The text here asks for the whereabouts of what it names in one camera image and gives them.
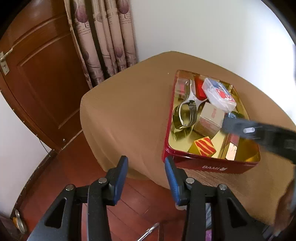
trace plastic box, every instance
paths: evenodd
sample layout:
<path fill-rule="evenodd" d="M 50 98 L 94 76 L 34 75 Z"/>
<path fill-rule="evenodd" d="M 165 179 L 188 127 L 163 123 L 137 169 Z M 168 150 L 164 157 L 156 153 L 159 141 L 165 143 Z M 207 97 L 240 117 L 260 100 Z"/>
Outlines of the plastic box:
<path fill-rule="evenodd" d="M 236 102 L 222 83 L 211 78 L 206 78 L 202 84 L 202 89 L 212 105 L 223 110 L 231 112 L 236 107 Z"/>

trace purple object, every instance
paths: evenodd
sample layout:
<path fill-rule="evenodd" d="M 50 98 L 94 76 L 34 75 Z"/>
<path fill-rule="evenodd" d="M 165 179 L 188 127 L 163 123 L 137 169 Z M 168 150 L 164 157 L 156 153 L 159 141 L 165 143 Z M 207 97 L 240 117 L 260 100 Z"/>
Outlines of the purple object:
<path fill-rule="evenodd" d="M 212 230 L 205 231 L 205 241 L 212 241 Z"/>

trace table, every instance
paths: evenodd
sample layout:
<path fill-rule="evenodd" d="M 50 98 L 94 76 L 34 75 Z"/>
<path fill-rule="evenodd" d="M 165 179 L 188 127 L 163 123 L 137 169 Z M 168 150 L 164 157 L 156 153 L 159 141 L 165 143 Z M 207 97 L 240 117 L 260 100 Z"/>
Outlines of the table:
<path fill-rule="evenodd" d="M 121 155 L 126 155 L 129 177 L 149 178 L 169 188 L 161 153 L 178 69 L 233 84 L 251 120 L 296 131 L 284 111 L 243 78 L 205 60 L 166 52 L 116 74 L 83 96 L 80 107 L 83 132 L 105 171 L 114 167 Z M 203 184 L 225 183 L 251 216 L 272 224 L 277 202 L 293 177 L 293 166 L 262 148 L 260 154 L 260 163 L 243 174 L 186 172 Z"/>

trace red and yellow block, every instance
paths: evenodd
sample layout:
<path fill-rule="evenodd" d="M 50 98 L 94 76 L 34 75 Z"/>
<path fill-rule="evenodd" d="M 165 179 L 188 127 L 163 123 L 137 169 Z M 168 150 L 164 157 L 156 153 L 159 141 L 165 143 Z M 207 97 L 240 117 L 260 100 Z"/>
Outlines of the red and yellow block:
<path fill-rule="evenodd" d="M 216 149 L 209 137 L 203 137 L 195 140 L 188 150 L 189 153 L 211 157 L 216 153 Z"/>

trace small cardboard box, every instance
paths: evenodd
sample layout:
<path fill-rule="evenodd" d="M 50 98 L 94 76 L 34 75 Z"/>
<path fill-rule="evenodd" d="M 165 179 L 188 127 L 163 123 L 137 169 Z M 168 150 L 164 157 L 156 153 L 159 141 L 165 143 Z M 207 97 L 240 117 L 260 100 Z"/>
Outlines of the small cardboard box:
<path fill-rule="evenodd" d="M 229 161 L 234 161 L 235 155 L 237 153 L 238 144 L 239 136 L 228 134 L 221 158 Z"/>
<path fill-rule="evenodd" d="M 197 133 L 212 139 L 221 129 L 224 115 L 224 111 L 206 102 L 193 129 Z"/>

